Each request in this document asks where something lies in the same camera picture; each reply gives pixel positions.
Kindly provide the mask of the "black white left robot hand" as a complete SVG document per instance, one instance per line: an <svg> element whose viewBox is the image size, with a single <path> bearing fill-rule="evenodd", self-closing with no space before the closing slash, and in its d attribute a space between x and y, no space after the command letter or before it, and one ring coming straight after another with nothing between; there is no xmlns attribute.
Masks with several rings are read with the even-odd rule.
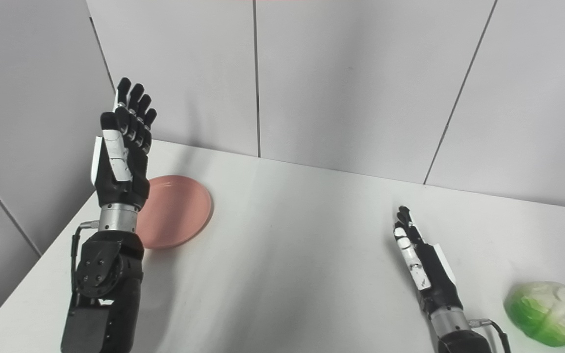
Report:
<svg viewBox="0 0 565 353"><path fill-rule="evenodd" d="M119 203L141 210L149 197L148 154L157 118L151 102L141 83L124 77L113 109L100 116L102 134L94 146L91 180L101 207Z"/></svg>

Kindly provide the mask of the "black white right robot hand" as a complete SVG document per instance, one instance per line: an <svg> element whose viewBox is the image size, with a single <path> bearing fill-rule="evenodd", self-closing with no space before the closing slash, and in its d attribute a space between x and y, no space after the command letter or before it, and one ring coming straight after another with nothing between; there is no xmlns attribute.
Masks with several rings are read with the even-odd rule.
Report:
<svg viewBox="0 0 565 353"><path fill-rule="evenodd" d="M411 210L399 206L394 239L417 289L422 313L430 318L438 310L463 309L454 274L439 244L422 237Z"/></svg>

